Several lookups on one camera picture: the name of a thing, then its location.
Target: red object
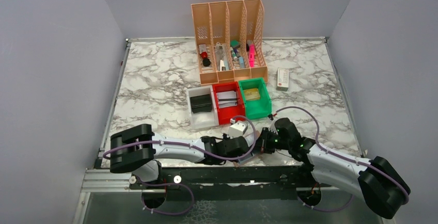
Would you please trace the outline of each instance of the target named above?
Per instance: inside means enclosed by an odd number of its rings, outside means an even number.
[[[214,102],[217,108],[217,117],[219,119],[219,124],[229,124],[230,119],[237,115],[245,116],[245,105],[242,100],[242,93],[240,92],[240,87],[237,82],[223,83],[212,85],[214,92]],[[235,91],[237,96],[237,106],[226,107],[219,109],[219,103],[217,102],[216,93],[224,91]],[[237,121],[243,121],[243,118],[237,118]]]
[[[202,57],[202,59],[208,58],[207,52],[202,52],[201,57]]]

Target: box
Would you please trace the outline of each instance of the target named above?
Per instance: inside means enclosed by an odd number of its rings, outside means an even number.
[[[199,78],[202,86],[216,83],[236,82],[244,79],[262,77],[268,82],[268,67],[264,60],[261,45],[263,34],[264,7],[261,0],[239,0],[192,4],[195,41],[199,65]],[[239,41],[239,54],[243,57],[245,68],[234,67],[230,54],[227,60],[230,70],[220,71],[214,54],[214,45]],[[246,41],[252,40],[256,50],[254,67],[249,66]],[[200,58],[199,45],[205,44],[212,66],[204,67]]]
[[[289,89],[289,69],[279,68],[277,70],[277,90],[287,91]]]
[[[245,105],[245,114],[249,119],[259,119],[267,117],[272,113],[272,102],[263,78],[253,78],[239,81],[239,87]],[[243,90],[257,88],[260,93],[259,100],[247,101]]]
[[[242,100],[242,93],[240,91],[239,84],[237,82],[223,83],[223,84],[215,84],[213,87],[214,93],[214,103],[215,106],[219,106],[217,102],[216,93],[224,92],[224,91],[235,91],[237,97],[237,106],[226,107],[219,109],[217,108],[217,117],[219,120],[219,125],[229,124],[230,119],[237,116],[242,115],[245,116],[245,105]]]
[[[187,95],[187,105],[189,107],[189,119],[190,119],[190,125],[194,130],[197,129],[203,129],[206,127],[213,127],[218,126],[218,118],[217,118],[217,109],[214,99],[215,94],[213,93],[213,88],[211,86],[201,86],[196,88],[190,88],[185,91]],[[209,94],[212,100],[213,108],[212,111],[209,113],[205,112],[199,112],[199,113],[193,113],[192,112],[192,106],[190,104],[190,98],[191,97],[197,97],[201,95]]]

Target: small white box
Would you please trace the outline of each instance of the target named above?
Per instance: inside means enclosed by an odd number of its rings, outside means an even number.
[[[287,91],[289,89],[289,69],[279,68],[277,70],[277,90]]]
[[[217,117],[216,103],[214,101],[213,87],[201,86],[196,88],[190,88],[185,91],[187,95],[187,105],[189,107],[189,119],[190,125],[194,130],[203,129],[206,127],[213,127],[219,125],[219,118]],[[190,97],[197,97],[209,94],[211,101],[213,102],[211,112],[199,112],[193,113],[192,106],[190,105]]]

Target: marble surface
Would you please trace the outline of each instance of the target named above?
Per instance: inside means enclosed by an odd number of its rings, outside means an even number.
[[[190,126],[185,90],[200,86],[194,40],[169,42],[134,42],[126,68],[110,136],[142,123],[152,125],[154,132],[167,137],[197,138],[204,135],[220,136],[228,125],[203,130]],[[319,140],[330,148],[359,155],[357,143],[339,91],[336,77],[322,41],[263,42],[262,50],[269,68],[267,88],[272,110],[295,105],[310,111],[320,124]],[[290,70],[289,90],[277,91],[277,68]],[[300,110],[284,110],[279,117],[289,117],[303,136],[314,137],[316,127],[312,119]],[[255,120],[257,130],[268,126],[270,120]],[[161,159],[163,166],[202,166],[175,159]],[[295,165],[295,160],[278,154],[266,154],[247,163],[247,166]],[[102,162],[108,168],[110,162]]]

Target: black round object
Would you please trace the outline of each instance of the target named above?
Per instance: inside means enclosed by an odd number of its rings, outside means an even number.
[[[209,65],[211,65],[211,61],[208,58],[204,58],[202,60],[202,64],[204,65],[204,67],[208,67]]]

